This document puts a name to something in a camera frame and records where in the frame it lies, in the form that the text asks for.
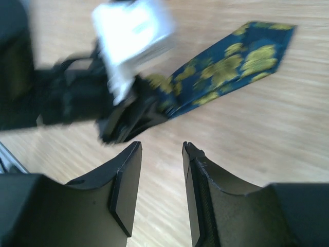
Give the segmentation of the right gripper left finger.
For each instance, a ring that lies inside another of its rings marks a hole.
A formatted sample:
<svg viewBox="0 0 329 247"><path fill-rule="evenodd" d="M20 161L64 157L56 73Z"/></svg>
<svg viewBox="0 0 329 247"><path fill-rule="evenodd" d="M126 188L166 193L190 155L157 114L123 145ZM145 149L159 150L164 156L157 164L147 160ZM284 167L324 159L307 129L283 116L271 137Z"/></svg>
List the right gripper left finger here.
<svg viewBox="0 0 329 247"><path fill-rule="evenodd" d="M126 246L134 224L142 144L61 184L1 171L1 246Z"/></svg>

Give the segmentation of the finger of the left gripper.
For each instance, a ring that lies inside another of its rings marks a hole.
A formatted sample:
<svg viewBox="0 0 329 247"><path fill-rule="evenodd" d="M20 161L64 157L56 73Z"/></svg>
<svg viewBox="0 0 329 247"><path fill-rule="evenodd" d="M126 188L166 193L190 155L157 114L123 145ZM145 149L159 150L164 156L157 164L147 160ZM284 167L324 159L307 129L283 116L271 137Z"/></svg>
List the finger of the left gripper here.
<svg viewBox="0 0 329 247"><path fill-rule="evenodd" d="M159 96L148 82L136 77L128 98L97 120L99 138L106 144L121 144L145 130L164 123L167 116L158 110Z"/></svg>

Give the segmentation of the blue yellow floral tie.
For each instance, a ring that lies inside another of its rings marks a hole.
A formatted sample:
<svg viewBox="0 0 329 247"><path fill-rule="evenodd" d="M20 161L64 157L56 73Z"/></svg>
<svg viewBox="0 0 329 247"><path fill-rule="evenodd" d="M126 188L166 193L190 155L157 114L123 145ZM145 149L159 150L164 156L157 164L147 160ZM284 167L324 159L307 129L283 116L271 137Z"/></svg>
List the blue yellow floral tie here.
<svg viewBox="0 0 329 247"><path fill-rule="evenodd" d="M185 63L171 76L150 74L159 113L172 119L278 70L296 26L252 21Z"/></svg>

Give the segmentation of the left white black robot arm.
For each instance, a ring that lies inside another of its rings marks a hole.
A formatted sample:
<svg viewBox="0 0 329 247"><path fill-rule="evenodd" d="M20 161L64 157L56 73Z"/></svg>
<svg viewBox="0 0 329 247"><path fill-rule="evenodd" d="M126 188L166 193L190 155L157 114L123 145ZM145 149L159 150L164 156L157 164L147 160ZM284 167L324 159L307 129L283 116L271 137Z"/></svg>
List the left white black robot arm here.
<svg viewBox="0 0 329 247"><path fill-rule="evenodd" d="M2 131L95 120L100 139L119 144L168 120L144 78L133 78L130 94L113 104L99 46L89 55L35 69L28 5L1 1Z"/></svg>

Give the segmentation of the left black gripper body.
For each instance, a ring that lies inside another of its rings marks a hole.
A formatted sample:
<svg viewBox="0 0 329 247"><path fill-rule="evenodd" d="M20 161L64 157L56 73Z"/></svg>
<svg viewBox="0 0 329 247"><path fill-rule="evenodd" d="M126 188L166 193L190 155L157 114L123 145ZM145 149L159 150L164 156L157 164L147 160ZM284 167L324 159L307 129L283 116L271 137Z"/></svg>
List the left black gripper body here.
<svg viewBox="0 0 329 247"><path fill-rule="evenodd" d="M35 84L14 100L1 99L1 130L106 119L115 109L104 63L96 52L34 73Z"/></svg>

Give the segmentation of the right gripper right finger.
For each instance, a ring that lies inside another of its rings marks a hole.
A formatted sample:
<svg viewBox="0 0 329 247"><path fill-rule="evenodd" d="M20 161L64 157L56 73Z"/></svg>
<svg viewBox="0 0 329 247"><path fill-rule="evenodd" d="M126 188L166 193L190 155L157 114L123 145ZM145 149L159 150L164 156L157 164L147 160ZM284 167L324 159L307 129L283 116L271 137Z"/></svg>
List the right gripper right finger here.
<svg viewBox="0 0 329 247"><path fill-rule="evenodd" d="M328 246L328 183L248 183L182 147L193 246Z"/></svg>

